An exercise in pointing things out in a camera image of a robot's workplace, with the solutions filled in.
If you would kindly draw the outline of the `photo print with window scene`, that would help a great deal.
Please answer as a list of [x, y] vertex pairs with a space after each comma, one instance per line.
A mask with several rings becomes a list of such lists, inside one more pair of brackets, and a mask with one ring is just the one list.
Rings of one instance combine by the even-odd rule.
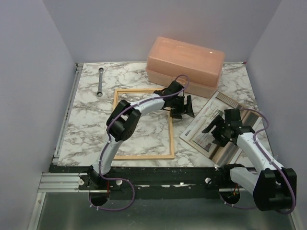
[[249, 126], [256, 129], [261, 118], [243, 105], [217, 91], [199, 111], [194, 120], [180, 135], [216, 165], [232, 164], [241, 153], [231, 140], [231, 126]]

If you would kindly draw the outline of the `light wooden picture frame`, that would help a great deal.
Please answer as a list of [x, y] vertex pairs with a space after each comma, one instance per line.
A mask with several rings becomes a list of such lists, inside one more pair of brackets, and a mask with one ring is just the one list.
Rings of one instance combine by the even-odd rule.
[[143, 116], [114, 160], [172, 160], [175, 158], [173, 123], [170, 112], [159, 110]]

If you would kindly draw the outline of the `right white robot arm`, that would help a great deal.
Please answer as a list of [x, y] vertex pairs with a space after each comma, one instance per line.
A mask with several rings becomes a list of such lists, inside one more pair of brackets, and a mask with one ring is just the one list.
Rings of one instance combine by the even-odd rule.
[[242, 186], [253, 196], [260, 211], [274, 210], [290, 214], [296, 207], [297, 175], [292, 168], [285, 168], [263, 147], [257, 132], [243, 125], [239, 109], [226, 109], [217, 115], [202, 131], [211, 133], [214, 143], [224, 147], [232, 142], [243, 150], [252, 162], [256, 174], [240, 164], [222, 167], [221, 183], [230, 188]]

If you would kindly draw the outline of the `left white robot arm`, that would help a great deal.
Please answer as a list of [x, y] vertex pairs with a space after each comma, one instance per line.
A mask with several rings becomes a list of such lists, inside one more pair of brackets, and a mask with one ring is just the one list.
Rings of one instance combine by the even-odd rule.
[[185, 97], [188, 88], [174, 80], [161, 90], [154, 91], [150, 96], [136, 102], [121, 100], [106, 122], [108, 139], [96, 161], [87, 173], [88, 181], [95, 189], [102, 189], [108, 181], [117, 178], [107, 178], [105, 175], [111, 170], [111, 163], [122, 143], [134, 133], [141, 117], [169, 108], [172, 118], [182, 119], [183, 115], [194, 117], [191, 97]]

